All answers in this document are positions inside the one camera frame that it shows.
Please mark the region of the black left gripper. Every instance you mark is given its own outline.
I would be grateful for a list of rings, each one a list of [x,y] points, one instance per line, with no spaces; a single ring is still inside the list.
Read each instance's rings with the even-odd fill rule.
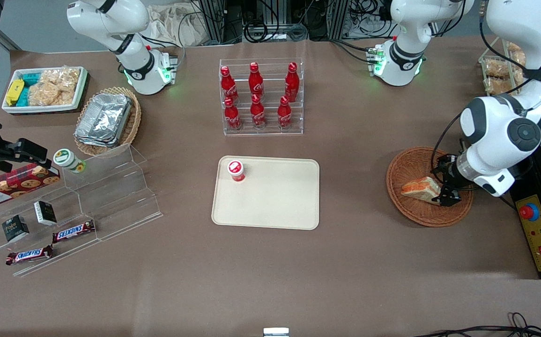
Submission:
[[[431,173],[441,183],[441,192],[439,194],[439,205],[451,207],[461,202],[459,191],[463,190],[464,177],[459,173],[456,160],[457,155],[442,155],[435,162]]]

